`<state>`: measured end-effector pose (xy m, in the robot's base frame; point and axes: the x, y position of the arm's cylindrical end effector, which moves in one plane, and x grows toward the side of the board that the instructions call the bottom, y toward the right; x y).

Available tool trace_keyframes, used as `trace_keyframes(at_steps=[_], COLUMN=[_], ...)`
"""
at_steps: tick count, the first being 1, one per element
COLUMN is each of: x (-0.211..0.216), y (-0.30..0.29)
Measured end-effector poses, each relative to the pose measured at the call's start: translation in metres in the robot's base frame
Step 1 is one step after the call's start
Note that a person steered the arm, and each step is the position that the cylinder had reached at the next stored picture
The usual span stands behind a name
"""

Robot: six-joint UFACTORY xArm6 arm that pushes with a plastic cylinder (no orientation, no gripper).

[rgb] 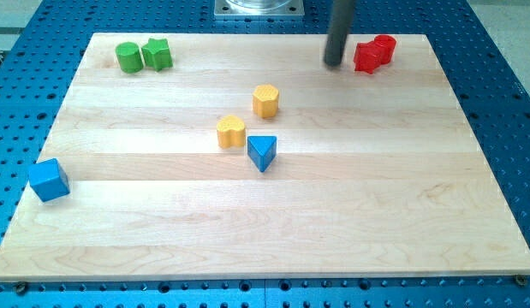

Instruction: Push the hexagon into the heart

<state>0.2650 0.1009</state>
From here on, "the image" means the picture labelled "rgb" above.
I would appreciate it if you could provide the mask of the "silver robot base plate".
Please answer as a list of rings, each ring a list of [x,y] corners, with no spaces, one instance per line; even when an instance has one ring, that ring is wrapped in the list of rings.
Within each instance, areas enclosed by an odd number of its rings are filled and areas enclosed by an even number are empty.
[[[295,16],[305,14],[303,0],[214,0],[214,15],[242,16]]]

